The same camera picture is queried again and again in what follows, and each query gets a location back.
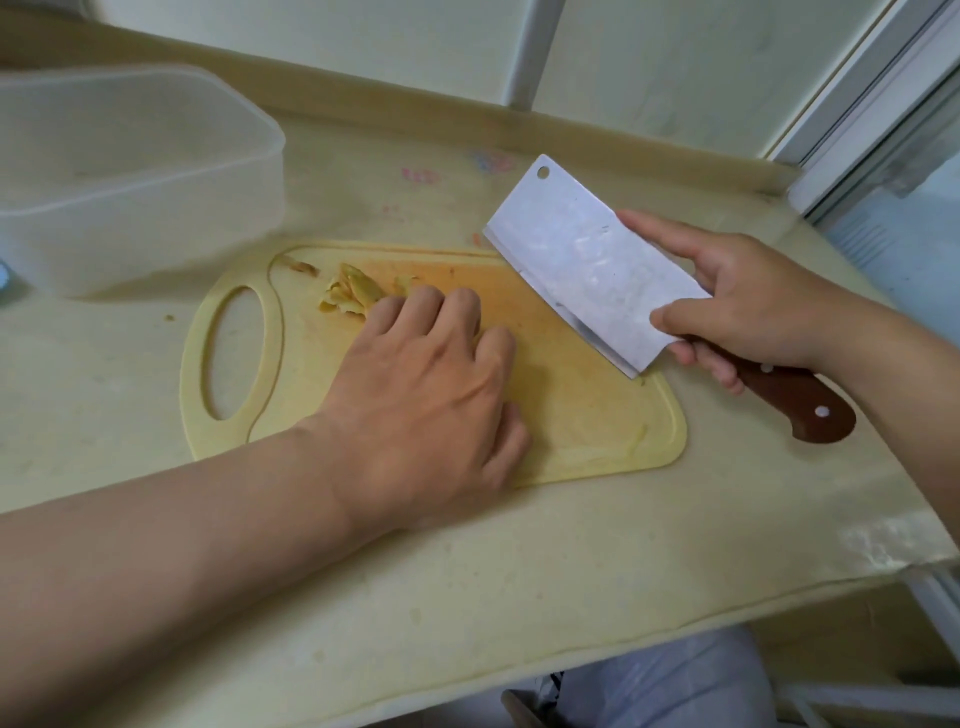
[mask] beige countertop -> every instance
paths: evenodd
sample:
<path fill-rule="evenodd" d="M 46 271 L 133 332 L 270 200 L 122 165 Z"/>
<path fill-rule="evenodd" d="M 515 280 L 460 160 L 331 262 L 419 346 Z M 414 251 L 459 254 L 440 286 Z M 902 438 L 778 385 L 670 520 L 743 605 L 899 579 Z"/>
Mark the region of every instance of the beige countertop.
<path fill-rule="evenodd" d="M 531 160 L 280 121 L 284 234 L 484 245 L 479 231 Z M 750 232 L 870 292 L 780 201 L 570 171 L 612 206 Z M 180 355 L 222 269 L 95 301 L 12 292 L 0 306 L 0 508 L 189 459 Z M 220 402 L 243 398 L 255 357 L 257 314 L 244 307 L 218 333 Z M 846 441 L 804 445 L 753 396 L 730 398 L 699 372 L 660 365 L 689 426 L 674 465 L 529 489 L 472 522 L 387 539 L 190 645 L 89 724 L 356 725 L 956 556 L 862 416 Z"/>

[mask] plastic cutting board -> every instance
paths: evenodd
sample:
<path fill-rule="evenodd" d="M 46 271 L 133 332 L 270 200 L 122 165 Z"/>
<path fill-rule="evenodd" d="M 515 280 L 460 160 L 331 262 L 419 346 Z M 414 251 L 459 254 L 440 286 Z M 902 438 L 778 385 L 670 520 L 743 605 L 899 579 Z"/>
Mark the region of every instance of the plastic cutting board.
<path fill-rule="evenodd" d="M 314 278 L 291 269 L 293 260 L 320 274 Z M 535 442 L 518 485 L 655 468 L 683 451 L 684 415 L 657 367 L 635 380 L 623 376 L 496 253 L 287 241 L 238 259 L 194 317 L 180 371 L 180 409 L 194 457 L 281 431 L 317 409 L 363 325 L 357 316 L 318 309 L 342 261 L 387 291 L 397 275 L 416 276 L 415 284 L 443 291 L 473 288 L 483 305 L 482 326 L 503 324 L 514 332 L 517 354 L 508 398 L 519 403 Z M 244 287 L 263 307 L 263 351 L 247 399 L 221 421 L 204 403 L 204 362 L 219 312 Z"/>

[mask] plastic container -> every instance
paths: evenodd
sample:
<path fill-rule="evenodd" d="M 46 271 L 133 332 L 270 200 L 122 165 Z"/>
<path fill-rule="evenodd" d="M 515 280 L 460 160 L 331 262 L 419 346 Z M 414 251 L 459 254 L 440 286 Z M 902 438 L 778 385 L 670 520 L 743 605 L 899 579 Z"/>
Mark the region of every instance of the plastic container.
<path fill-rule="evenodd" d="M 0 259 L 82 296 L 225 252 L 283 217 L 279 125 L 216 76 L 0 76 Z"/>

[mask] forearm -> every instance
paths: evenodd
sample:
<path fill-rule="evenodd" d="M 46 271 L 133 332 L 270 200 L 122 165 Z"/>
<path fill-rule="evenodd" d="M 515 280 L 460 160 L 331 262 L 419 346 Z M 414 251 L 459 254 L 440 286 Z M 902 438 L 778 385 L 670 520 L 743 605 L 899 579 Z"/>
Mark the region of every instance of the forearm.
<path fill-rule="evenodd" d="M 857 300 L 822 370 L 860 404 L 960 543 L 960 351 L 902 314 Z"/>
<path fill-rule="evenodd" d="M 0 517 L 0 723 L 89 695 L 377 533 L 297 430 Z"/>

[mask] food crumb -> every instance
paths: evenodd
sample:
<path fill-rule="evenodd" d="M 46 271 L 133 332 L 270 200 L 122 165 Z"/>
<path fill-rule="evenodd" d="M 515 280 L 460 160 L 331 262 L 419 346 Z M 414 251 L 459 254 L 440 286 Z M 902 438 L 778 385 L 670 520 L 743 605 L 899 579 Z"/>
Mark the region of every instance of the food crumb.
<path fill-rule="evenodd" d="M 290 270 L 297 271 L 298 273 L 305 273 L 312 278 L 316 278 L 320 274 L 320 271 L 317 270 L 316 266 L 310 265 L 302 260 L 295 260 L 294 262 L 290 263 Z"/>

